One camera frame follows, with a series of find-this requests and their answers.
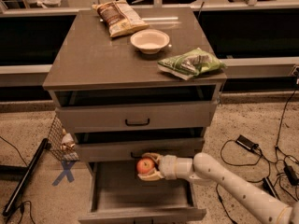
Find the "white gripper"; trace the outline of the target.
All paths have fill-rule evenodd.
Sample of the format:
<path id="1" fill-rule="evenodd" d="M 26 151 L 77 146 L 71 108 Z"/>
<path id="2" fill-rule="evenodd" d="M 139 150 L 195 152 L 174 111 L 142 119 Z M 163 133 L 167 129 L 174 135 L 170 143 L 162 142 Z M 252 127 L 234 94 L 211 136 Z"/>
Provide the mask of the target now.
<path id="1" fill-rule="evenodd" d="M 138 177 L 143 181 L 158 181 L 160 179 L 174 180 L 176 179 L 176 156 L 162 156 L 158 153 L 147 152 L 142 155 L 142 163 L 145 166 L 159 165 L 159 171 L 152 171 L 148 174 L 138 174 Z"/>

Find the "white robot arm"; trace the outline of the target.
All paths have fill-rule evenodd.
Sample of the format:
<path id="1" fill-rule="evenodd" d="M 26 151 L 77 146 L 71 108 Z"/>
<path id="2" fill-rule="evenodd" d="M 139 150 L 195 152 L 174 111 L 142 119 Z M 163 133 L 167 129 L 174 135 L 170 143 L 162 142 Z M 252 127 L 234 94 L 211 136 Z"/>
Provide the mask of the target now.
<path id="1" fill-rule="evenodd" d="M 289 206 L 227 170 L 206 153 L 193 158 L 145 153 L 136 164 L 143 181 L 184 179 L 204 185 L 214 181 L 228 191 L 262 224 L 299 224 L 299 203 Z"/>

